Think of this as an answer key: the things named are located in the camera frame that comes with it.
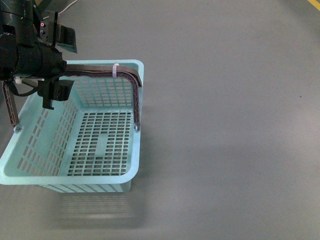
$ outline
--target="light blue basket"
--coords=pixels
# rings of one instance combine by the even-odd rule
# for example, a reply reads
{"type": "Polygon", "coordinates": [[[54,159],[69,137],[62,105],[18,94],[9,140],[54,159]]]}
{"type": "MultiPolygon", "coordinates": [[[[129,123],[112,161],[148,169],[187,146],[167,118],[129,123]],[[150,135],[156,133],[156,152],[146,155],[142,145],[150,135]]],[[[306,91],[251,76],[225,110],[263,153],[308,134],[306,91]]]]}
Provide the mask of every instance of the light blue basket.
{"type": "MultiPolygon", "coordinates": [[[[137,60],[68,61],[138,71],[137,60]]],[[[126,192],[139,168],[141,131],[134,129],[133,90],[124,78],[61,77],[74,80],[68,101],[42,108],[33,94],[0,158],[0,184],[38,185],[60,193],[126,192]]],[[[142,113],[139,88],[139,114],[142,113]]]]}

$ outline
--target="white cable tie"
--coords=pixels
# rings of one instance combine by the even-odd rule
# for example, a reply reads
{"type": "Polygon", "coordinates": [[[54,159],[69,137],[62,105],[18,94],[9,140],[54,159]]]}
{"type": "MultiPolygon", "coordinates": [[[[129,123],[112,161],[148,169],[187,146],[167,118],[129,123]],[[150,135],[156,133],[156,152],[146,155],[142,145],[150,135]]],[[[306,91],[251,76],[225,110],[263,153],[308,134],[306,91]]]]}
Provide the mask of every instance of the white cable tie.
{"type": "Polygon", "coordinates": [[[117,78],[117,66],[119,66],[119,63],[118,63],[118,62],[116,62],[116,63],[113,64],[113,66],[112,66],[112,77],[113,77],[114,79],[117,78]]]}
{"type": "Polygon", "coordinates": [[[15,76],[14,81],[16,84],[22,84],[22,79],[19,76],[15,76]]]}

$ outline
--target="plastic basket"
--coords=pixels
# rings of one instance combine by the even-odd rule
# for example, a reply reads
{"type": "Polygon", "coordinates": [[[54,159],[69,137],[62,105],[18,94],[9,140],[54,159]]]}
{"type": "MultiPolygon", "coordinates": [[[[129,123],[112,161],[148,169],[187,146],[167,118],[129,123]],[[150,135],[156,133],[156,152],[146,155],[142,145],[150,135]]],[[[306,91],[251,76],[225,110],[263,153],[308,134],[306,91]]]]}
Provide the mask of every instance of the plastic basket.
{"type": "MultiPolygon", "coordinates": [[[[137,70],[137,60],[68,61],[68,64],[137,70]]],[[[37,185],[60,193],[126,192],[139,168],[141,131],[134,128],[133,89],[125,78],[61,77],[74,80],[68,101],[42,108],[29,96],[20,123],[0,159],[0,184],[37,185]]],[[[139,113],[143,89],[138,89],[139,113]]]]}

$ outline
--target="basket grid holes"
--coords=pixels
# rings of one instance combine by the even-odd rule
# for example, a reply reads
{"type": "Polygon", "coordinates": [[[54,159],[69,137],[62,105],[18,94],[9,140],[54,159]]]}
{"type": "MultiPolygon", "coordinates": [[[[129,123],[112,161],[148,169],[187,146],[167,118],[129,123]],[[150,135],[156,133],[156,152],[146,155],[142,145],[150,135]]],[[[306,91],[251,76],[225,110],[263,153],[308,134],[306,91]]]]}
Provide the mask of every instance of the basket grid holes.
{"type": "Polygon", "coordinates": [[[120,176],[127,171],[131,112],[85,113],[68,176],[120,176]],[[103,155],[97,154],[99,136],[105,135],[103,155]]]}
{"type": "Polygon", "coordinates": [[[27,146],[24,149],[17,168],[29,176],[57,176],[65,153],[67,142],[72,130],[73,123],[78,113],[78,109],[72,100],[63,102],[65,107],[60,121],[57,125],[57,132],[50,145],[46,158],[37,153],[37,141],[42,132],[42,128],[48,117],[49,111],[43,109],[33,128],[27,146]]]}
{"type": "Polygon", "coordinates": [[[84,107],[130,107],[132,86],[124,78],[81,77],[75,83],[84,107]]]}

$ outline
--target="basket handle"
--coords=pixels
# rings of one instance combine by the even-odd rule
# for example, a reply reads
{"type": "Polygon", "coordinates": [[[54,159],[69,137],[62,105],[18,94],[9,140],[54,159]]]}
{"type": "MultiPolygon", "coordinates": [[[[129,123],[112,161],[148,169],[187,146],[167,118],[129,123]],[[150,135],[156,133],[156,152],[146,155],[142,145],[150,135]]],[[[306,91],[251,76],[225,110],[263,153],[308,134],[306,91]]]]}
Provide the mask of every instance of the basket handle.
{"type": "Polygon", "coordinates": [[[139,107],[139,87],[142,87],[142,82],[137,70],[128,66],[117,66],[116,74],[113,66],[96,66],[82,64],[68,64],[64,73],[66,77],[71,76],[87,76],[91,78],[124,78],[127,79],[132,86],[133,94],[133,118],[135,129],[140,130],[140,107],[139,107]]]}

